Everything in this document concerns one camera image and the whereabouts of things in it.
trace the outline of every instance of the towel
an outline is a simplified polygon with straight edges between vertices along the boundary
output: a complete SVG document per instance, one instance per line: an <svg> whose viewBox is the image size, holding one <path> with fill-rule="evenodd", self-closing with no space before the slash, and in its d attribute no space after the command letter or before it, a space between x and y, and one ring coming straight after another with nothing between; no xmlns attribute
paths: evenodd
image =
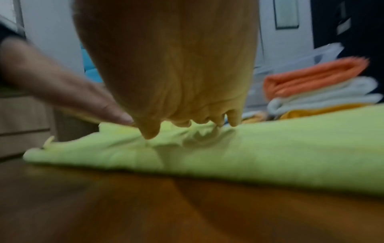
<svg viewBox="0 0 384 243"><path fill-rule="evenodd" d="M284 104L281 105L279 99L273 99L268 103L267 111L270 115L281 116L292 110L314 110L344 104L377 104L383 99L382 94L367 94L364 96L351 96L344 98L334 98L330 100L318 101L306 104Z"/></svg>
<svg viewBox="0 0 384 243"><path fill-rule="evenodd" d="M316 116L321 114L327 114L331 112L341 111L341 110L349 110L355 108L361 108L368 106L368 104L344 104L340 106L332 106L324 109L315 109L315 110L292 110L290 112L285 113L280 117L280 120L285 119L293 119L307 116Z"/></svg>
<svg viewBox="0 0 384 243"><path fill-rule="evenodd" d="M374 91L378 86L376 79L371 77L356 77L346 82L332 85L319 90L306 92L279 99L284 104L307 104L312 102L329 100L332 98L343 98L351 96L363 96Z"/></svg>
<svg viewBox="0 0 384 243"><path fill-rule="evenodd" d="M317 90L358 76L368 64L364 58L342 58L310 68L270 75L264 80L264 93L272 100Z"/></svg>
<svg viewBox="0 0 384 243"><path fill-rule="evenodd" d="M24 159L97 169L216 178L384 195L384 105L236 128L166 123L149 141L137 129L101 124L66 143L48 141Z"/></svg>

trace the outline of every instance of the hand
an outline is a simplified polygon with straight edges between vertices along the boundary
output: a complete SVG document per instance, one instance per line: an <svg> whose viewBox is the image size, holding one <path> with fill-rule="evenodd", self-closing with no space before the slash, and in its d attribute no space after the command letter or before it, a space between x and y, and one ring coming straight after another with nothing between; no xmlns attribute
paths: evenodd
<svg viewBox="0 0 384 243"><path fill-rule="evenodd" d="M257 47L257 0L76 0L74 21L116 101L147 139L170 120L241 122Z"/></svg>
<svg viewBox="0 0 384 243"><path fill-rule="evenodd" d="M7 82L66 113L92 122L133 123L103 87L63 69L21 39L1 44L0 67Z"/></svg>

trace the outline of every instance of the yellow towel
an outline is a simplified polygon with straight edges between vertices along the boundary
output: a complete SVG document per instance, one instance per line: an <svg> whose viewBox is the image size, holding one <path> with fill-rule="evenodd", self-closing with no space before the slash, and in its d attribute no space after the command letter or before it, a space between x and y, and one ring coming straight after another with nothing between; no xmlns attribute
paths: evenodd
<svg viewBox="0 0 384 243"><path fill-rule="evenodd" d="M163 123L144 140L134 128L101 124L76 141L32 149L30 163L217 178L384 195L384 106L307 119L217 129Z"/></svg>
<svg viewBox="0 0 384 243"><path fill-rule="evenodd" d="M336 112L341 110L361 108L365 106L368 106L368 104L344 104L344 105L327 107L323 109L292 110L282 115L280 117L280 120L300 118L300 117L306 117L306 116L316 116L316 115L321 115L321 114L326 114L326 113L331 113L331 112Z"/></svg>

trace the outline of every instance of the table surface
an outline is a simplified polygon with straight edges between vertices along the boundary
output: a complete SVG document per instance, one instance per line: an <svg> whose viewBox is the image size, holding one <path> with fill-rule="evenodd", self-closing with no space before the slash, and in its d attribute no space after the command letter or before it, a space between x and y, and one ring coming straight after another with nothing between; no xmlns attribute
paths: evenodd
<svg viewBox="0 0 384 243"><path fill-rule="evenodd" d="M0 164L1 243L383 242L384 200Z"/></svg>

